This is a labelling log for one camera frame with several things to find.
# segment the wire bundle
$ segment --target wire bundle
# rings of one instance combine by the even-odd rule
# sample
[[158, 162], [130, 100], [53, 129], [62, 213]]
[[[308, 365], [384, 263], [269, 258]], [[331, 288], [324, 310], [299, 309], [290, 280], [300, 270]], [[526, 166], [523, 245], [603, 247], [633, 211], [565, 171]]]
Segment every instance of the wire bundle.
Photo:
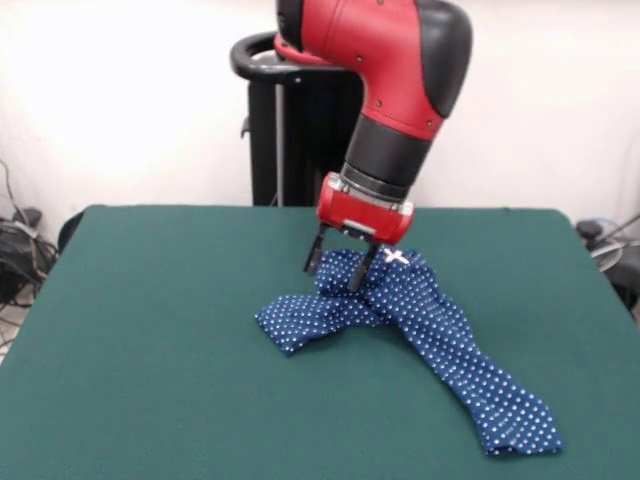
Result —
[[[0, 313], [7, 307], [27, 309], [38, 295], [59, 253], [52, 243], [45, 240], [29, 225], [29, 218], [15, 202], [9, 181], [9, 169], [0, 159], [5, 170], [7, 198], [15, 214], [0, 218]], [[20, 303], [18, 297], [29, 292], [32, 301]], [[19, 328], [20, 323], [0, 316], [0, 322]], [[14, 339], [7, 339], [0, 329], [0, 357]]]

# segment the black cable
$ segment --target black cable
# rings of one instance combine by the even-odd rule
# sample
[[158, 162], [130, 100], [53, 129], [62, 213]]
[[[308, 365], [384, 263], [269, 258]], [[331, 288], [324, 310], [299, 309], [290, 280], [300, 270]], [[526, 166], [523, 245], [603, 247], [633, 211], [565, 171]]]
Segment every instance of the black cable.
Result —
[[58, 257], [60, 255], [60, 252], [58, 251], [58, 248], [51, 242], [47, 242], [44, 238], [42, 237], [38, 237], [37, 239], [40, 243], [42, 243], [42, 245], [44, 245], [45, 247], [47, 247], [48, 249], [51, 250], [51, 252], [53, 253], [54, 257]]
[[8, 305], [14, 308], [22, 308], [24, 310], [28, 310], [33, 307], [33, 303], [17, 303], [15, 300], [9, 300]]
[[12, 262], [8, 258], [0, 258], [0, 263], [11, 267], [18, 274], [29, 280], [29, 282], [31, 282], [35, 287], [40, 287], [42, 285], [42, 280], [34, 279], [29, 273], [27, 273], [27, 269], [20, 267], [17, 263]]
[[[42, 277], [41, 273], [47, 274], [53, 268], [57, 255], [51, 251], [45, 251], [45, 247], [50, 250], [55, 249], [55, 247], [53, 247], [49, 242], [46, 242], [41, 237], [36, 237], [34, 239], [21, 228], [11, 224], [0, 225], [0, 233], [4, 233], [4, 235], [0, 235], [0, 248], [4, 245], [5, 248], [11, 250], [16, 255], [20, 255], [23, 258], [28, 257], [31, 262], [30, 270], [32, 276]], [[15, 240], [11, 242], [9, 238], [7, 238], [7, 235], [15, 237]], [[33, 244], [33, 249], [40, 254], [42, 262], [44, 263], [44, 270], [42, 271], [39, 267], [36, 268], [38, 266], [38, 258], [37, 256], [34, 256], [33, 251], [29, 254], [25, 254], [25, 252], [17, 250], [15, 244], [20, 244], [22, 246]]]
[[0, 328], [0, 338], [2, 338], [2, 343], [7, 341], [7, 337], [4, 336], [4, 332], [2, 331], [1, 328]]
[[18, 327], [20, 328], [22, 326], [21, 323], [16, 323], [16, 322], [12, 322], [11, 320], [7, 320], [4, 317], [0, 317], [0, 322], [2, 323], [6, 323], [7, 325], [11, 325], [12, 327]]
[[4, 342], [0, 343], [0, 348], [8, 347], [14, 342], [15, 339], [16, 337], [13, 337], [13, 338], [10, 338], [9, 340], [5, 340]]
[[4, 258], [13, 257], [16, 262], [24, 261], [27, 265], [27, 270], [32, 270], [32, 272], [35, 272], [36, 277], [40, 276], [34, 266], [34, 258], [32, 252], [21, 252], [16, 248], [14, 244], [8, 242], [2, 235], [0, 235], [0, 249], [5, 249], [4, 251], [0, 250], [0, 258], [2, 258], [2, 256], [4, 255]]

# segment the blue necktie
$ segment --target blue necktie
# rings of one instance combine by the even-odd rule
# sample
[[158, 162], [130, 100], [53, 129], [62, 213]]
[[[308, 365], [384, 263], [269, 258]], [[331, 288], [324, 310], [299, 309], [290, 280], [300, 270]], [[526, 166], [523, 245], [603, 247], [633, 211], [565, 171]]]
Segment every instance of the blue necktie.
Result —
[[562, 449], [551, 411], [476, 346], [462, 310], [438, 287], [415, 251], [380, 249], [357, 292], [349, 280], [363, 255], [324, 254], [317, 296], [285, 295], [256, 320], [285, 354], [350, 326], [395, 325], [469, 410], [487, 455], [557, 453]]

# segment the white wall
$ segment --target white wall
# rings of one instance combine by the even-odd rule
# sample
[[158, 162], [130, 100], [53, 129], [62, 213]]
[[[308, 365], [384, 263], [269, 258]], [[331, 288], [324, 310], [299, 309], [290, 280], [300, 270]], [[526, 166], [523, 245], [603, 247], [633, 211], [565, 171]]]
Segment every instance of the white wall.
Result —
[[[420, 205], [640, 209], [640, 2], [458, 0], [475, 48]], [[275, 0], [0, 0], [0, 156], [53, 235], [91, 203], [250, 204], [239, 38]]]

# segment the green tablecloth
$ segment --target green tablecloth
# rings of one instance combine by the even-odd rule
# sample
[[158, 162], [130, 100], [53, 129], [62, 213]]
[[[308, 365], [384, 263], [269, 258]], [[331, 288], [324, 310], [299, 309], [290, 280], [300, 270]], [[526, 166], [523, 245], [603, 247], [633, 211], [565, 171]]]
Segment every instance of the green tablecloth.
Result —
[[563, 216], [419, 211], [402, 244], [555, 413], [562, 455], [502, 460], [397, 331], [286, 358], [259, 329], [313, 291], [315, 227], [311, 209], [89, 209], [0, 367], [0, 478], [640, 477], [640, 336]]

